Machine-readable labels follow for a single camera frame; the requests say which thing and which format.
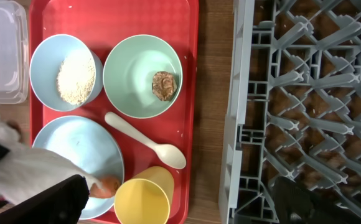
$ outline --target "spoon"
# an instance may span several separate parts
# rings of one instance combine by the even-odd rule
[[[160,158],[160,160],[168,166],[175,169],[183,169],[186,166],[185,156],[175,146],[171,144],[155,143],[113,112],[108,112],[106,114],[105,121],[118,131],[121,131],[127,136],[151,148],[157,154],[158,158]]]

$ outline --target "spoon handle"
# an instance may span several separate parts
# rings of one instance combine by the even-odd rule
[[[128,122],[126,122],[123,118],[114,114],[113,112],[108,112],[105,116],[105,121],[111,127],[121,131],[122,133],[126,134],[127,136],[139,141],[140,143],[144,144],[145,146],[151,148],[153,151],[156,151],[157,143],[150,140]]]

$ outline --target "yellow cup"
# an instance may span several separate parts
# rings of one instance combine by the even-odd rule
[[[119,187],[114,210],[122,224],[165,224],[173,194],[171,173],[162,167],[150,167]]]

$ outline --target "wooden surface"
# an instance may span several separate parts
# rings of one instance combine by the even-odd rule
[[[31,0],[16,0],[28,11]],[[218,190],[233,44],[233,1],[200,0],[189,216],[185,223],[220,223]],[[2,119],[29,133],[29,102],[0,105]]]

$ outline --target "red tray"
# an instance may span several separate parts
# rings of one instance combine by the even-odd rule
[[[175,191],[168,223],[184,223],[189,206],[192,162],[199,1],[33,0],[29,16],[31,55],[44,39],[54,34],[78,37],[102,63],[116,44],[136,34],[158,36],[175,49],[182,63],[184,82],[176,102],[158,117],[133,119],[124,116],[109,102],[104,90],[91,103],[66,113],[46,108],[31,92],[30,131],[33,141],[44,125],[65,115],[80,115],[96,121],[113,135],[121,148],[125,180],[151,166],[163,166],[171,172]],[[153,141],[177,146],[186,157],[186,168],[175,170],[165,166],[152,150],[108,126],[104,121],[108,111],[114,111]],[[95,220],[119,223],[113,209]]]

